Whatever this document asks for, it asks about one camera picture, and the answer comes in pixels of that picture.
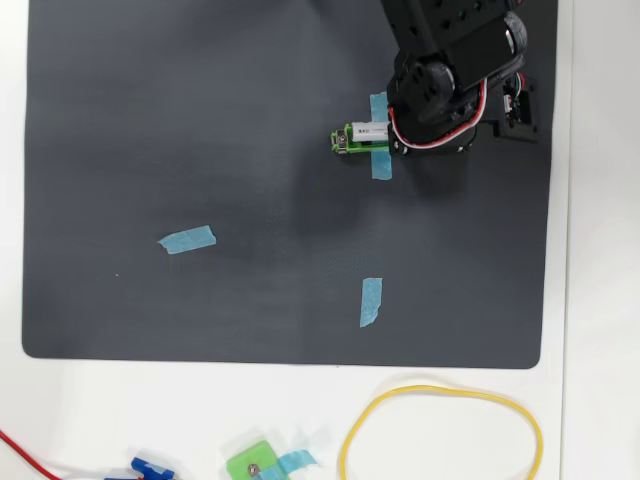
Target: black mat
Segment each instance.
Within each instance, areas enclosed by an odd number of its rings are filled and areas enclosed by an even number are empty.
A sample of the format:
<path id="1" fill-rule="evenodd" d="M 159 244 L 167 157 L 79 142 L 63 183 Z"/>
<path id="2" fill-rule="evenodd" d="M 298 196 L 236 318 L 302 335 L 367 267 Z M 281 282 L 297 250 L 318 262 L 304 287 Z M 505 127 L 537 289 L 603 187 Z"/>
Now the black mat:
<path id="1" fill-rule="evenodd" d="M 394 161 L 370 118 L 396 45 L 371 0 L 32 0 L 25 351 L 528 368 L 540 353 L 556 1 L 528 2 L 539 145 Z M 218 244 L 169 256 L 165 235 Z M 383 277 L 359 328 L 362 280 Z"/>

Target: battery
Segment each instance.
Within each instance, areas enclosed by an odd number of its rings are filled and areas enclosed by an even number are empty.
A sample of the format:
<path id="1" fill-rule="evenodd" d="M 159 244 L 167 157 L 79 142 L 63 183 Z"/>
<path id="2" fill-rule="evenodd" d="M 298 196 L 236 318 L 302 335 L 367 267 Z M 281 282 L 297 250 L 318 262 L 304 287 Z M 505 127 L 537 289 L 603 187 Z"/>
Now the battery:
<path id="1" fill-rule="evenodd" d="M 389 122 L 353 122 L 354 142 L 386 142 L 389 140 Z"/>

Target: red and white wire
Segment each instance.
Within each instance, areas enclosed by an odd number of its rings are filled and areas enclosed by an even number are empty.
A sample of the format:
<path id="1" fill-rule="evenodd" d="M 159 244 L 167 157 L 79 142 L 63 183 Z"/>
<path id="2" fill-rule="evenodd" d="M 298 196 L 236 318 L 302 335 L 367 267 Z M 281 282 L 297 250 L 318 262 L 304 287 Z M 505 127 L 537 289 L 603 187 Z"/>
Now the red and white wire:
<path id="1" fill-rule="evenodd" d="M 476 125 L 478 125 L 478 123 L 480 122 L 480 119 L 482 118 L 482 115 L 484 115 L 484 110 L 486 106 L 487 106 L 487 79 L 485 78 L 480 83 L 480 102 L 478 105 L 478 110 L 476 110 L 476 113 L 474 114 L 474 116 L 471 117 L 471 119 L 468 122 L 463 123 L 458 128 L 456 128 L 452 132 L 447 133 L 445 136 L 439 138 L 438 140 L 434 140 L 432 142 L 423 143 L 423 144 L 412 143 L 402 136 L 402 134 L 398 131 L 398 125 L 396 124 L 396 116 L 395 116 L 395 112 L 393 111 L 393 107 L 389 108 L 389 115 L 391 116 L 391 127 L 393 128 L 393 132 L 396 134 L 396 137 L 398 137 L 398 139 L 406 147 L 413 148 L 415 150 L 428 150 L 430 148 L 441 147 L 442 145 L 449 143 L 454 138 L 459 137 L 470 128 L 473 128 Z"/>

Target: blue painter's tape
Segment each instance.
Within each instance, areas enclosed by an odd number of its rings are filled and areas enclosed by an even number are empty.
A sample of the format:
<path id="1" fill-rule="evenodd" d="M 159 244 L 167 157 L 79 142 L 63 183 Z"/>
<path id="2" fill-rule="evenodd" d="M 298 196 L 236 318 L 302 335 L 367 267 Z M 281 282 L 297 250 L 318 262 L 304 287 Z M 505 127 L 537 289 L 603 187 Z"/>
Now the blue painter's tape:
<path id="1" fill-rule="evenodd" d="M 391 155 L 389 152 L 371 152 L 371 178 L 391 180 Z"/>
<path id="2" fill-rule="evenodd" d="M 378 318 L 382 304 L 382 279 L 365 278 L 362 281 L 362 307 L 360 308 L 360 328 L 371 325 Z"/>
<path id="3" fill-rule="evenodd" d="M 389 121 L 389 102 L 387 101 L 387 92 L 382 92 L 369 97 L 371 104 L 371 121 L 388 122 Z"/>
<path id="4" fill-rule="evenodd" d="M 317 464 L 318 462 L 307 450 L 296 450 L 280 457 L 277 465 L 260 472 L 255 478 L 259 480 L 286 480 L 290 473 Z"/>
<path id="5" fill-rule="evenodd" d="M 287 475 L 278 465 L 269 467 L 253 477 L 257 480 L 287 480 Z"/>
<path id="6" fill-rule="evenodd" d="M 213 235 L 209 225 L 192 228 L 183 232 L 167 235 L 158 242 L 167 249 L 167 253 L 188 252 L 197 248 L 209 247 L 216 244 L 216 237 Z"/>
<path id="7" fill-rule="evenodd" d="M 280 465 L 282 471 L 287 475 L 309 465 L 317 464 L 318 462 L 315 461 L 307 450 L 296 450 L 278 459 L 278 465 Z"/>
<path id="8" fill-rule="evenodd" d="M 388 122 L 387 92 L 371 95 L 371 120 L 374 122 Z M 371 152 L 371 177 L 374 180 L 391 180 L 391 154 L 386 152 Z"/>

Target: red wire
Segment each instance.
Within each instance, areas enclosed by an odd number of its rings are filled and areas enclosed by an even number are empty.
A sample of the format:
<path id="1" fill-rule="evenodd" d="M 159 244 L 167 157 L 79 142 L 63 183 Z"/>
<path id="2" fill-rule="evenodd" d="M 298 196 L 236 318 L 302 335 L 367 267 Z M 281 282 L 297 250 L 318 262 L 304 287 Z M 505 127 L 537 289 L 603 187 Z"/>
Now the red wire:
<path id="1" fill-rule="evenodd" d="M 400 140 L 402 140 L 402 143 L 404 143 L 406 146 L 411 147 L 428 147 L 430 145 L 434 145 L 434 144 L 440 144 L 442 142 L 446 143 L 450 138 L 455 137 L 456 135 L 458 135 L 459 133 L 463 132 L 464 130 L 467 130 L 473 126 L 475 126 L 478 123 L 478 120 L 480 120 L 480 117 L 482 117 L 482 114 L 484 113 L 484 109 L 482 108 L 484 102 L 485 102 L 485 85 L 484 83 L 486 83 L 486 79 L 482 81 L 482 83 L 480 84 L 480 102 L 479 105 L 480 107 L 478 107 L 478 110 L 476 111 L 476 113 L 474 114 L 474 116 L 468 121 L 463 123 L 462 125 L 460 125 L 458 128 L 456 128 L 454 131 L 449 132 L 448 134 L 446 134 L 445 136 L 438 138 L 437 140 L 433 140 L 432 142 L 426 143 L 426 144 L 415 144 L 410 142 L 409 140 L 407 140 L 406 138 L 404 138 L 402 135 L 400 135 L 400 132 L 398 131 L 398 127 L 396 125 L 396 115 L 395 112 L 393 111 L 393 107 L 389 108 L 389 114 L 391 115 L 391 122 L 393 123 L 395 130 L 396 130 L 396 134 L 398 135 L 398 137 L 400 138 Z"/>
<path id="2" fill-rule="evenodd" d="M 27 452 L 25 452 L 22 448 L 20 448 L 20 446 L 14 442 L 13 440 L 11 440 L 9 437 L 7 437 L 7 435 L 5 435 L 5 433 L 0 430 L 0 439 L 4 440 L 5 443 L 7 445 L 9 445 L 11 448 L 13 448 L 16 453 L 18 455 L 20 455 L 22 458 L 24 458 L 27 463 L 29 463 L 29 465 L 31 465 L 33 468 L 35 468 L 38 472 L 40 472 L 40 474 L 44 475 L 45 477 L 47 477 L 49 480 L 62 480 L 60 477 L 56 477 L 54 474 L 52 474 L 51 472 L 45 470 L 45 468 L 40 465 L 38 462 L 36 462 L 31 455 L 29 455 Z"/>

